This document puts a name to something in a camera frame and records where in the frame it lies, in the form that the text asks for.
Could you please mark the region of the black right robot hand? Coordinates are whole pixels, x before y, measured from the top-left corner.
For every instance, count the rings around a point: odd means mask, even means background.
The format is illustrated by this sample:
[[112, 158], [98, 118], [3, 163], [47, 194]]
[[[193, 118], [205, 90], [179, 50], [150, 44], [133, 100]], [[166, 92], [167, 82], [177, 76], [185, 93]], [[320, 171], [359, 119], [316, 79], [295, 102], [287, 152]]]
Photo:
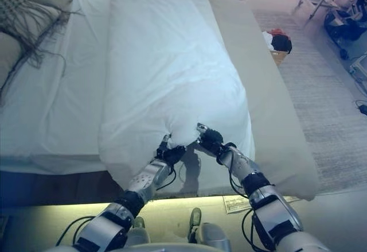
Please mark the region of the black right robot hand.
[[211, 155], [215, 156], [216, 161], [222, 165], [221, 157], [227, 150], [227, 147], [223, 144], [222, 135], [201, 123], [197, 124], [196, 129], [199, 132], [196, 142]]

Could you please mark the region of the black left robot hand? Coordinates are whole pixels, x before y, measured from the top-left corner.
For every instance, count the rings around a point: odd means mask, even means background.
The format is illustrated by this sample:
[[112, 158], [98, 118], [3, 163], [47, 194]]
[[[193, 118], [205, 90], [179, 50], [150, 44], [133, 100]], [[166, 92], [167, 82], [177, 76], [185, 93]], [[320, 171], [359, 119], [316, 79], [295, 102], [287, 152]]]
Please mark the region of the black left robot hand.
[[168, 147], [168, 141], [171, 135], [166, 134], [155, 152], [155, 159], [163, 161], [170, 168], [174, 168], [175, 164], [181, 160], [186, 153], [186, 146]]

